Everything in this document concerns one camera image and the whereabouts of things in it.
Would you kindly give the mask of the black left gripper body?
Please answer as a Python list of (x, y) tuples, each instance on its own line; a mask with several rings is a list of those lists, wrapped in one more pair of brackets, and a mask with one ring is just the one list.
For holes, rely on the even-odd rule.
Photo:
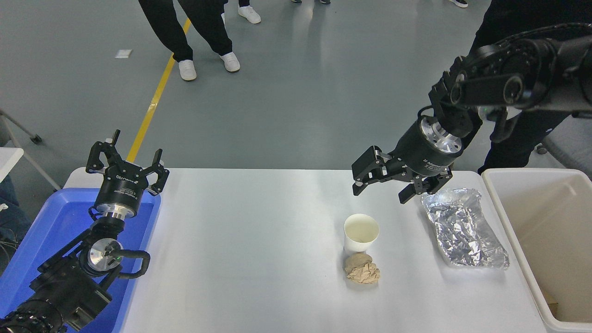
[(106, 168), (101, 188), (94, 203), (95, 209), (105, 211), (108, 205), (126, 207), (129, 211), (138, 211), (142, 194), (148, 186), (142, 167), (124, 162)]

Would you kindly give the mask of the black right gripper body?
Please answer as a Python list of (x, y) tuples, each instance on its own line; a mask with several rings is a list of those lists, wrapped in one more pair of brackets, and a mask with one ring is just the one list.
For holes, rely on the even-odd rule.
[(423, 176), (434, 176), (458, 157), (458, 137), (436, 119), (418, 119), (389, 154)]

